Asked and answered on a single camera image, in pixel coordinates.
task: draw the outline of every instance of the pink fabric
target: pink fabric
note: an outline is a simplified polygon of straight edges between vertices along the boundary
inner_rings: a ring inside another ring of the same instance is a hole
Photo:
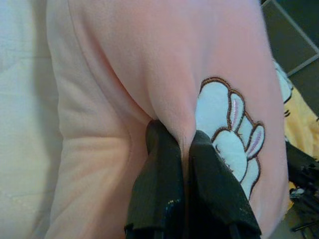
[[[287,208],[283,106],[257,0],[49,0],[61,166],[46,239],[123,239],[160,119],[187,158],[201,81],[238,89],[266,127],[250,203],[266,238]]]

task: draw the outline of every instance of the white fabric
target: white fabric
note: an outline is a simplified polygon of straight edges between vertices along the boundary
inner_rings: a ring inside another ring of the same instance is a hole
[[[62,138],[45,0],[0,1],[0,239],[42,239]]]

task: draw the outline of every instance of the white rabbit embroidery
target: white rabbit embroidery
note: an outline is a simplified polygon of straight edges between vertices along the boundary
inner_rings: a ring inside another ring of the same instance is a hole
[[[238,91],[220,78],[209,78],[202,82],[196,125],[211,137],[216,152],[249,198],[260,175],[257,154],[265,139],[263,124],[251,120]]]

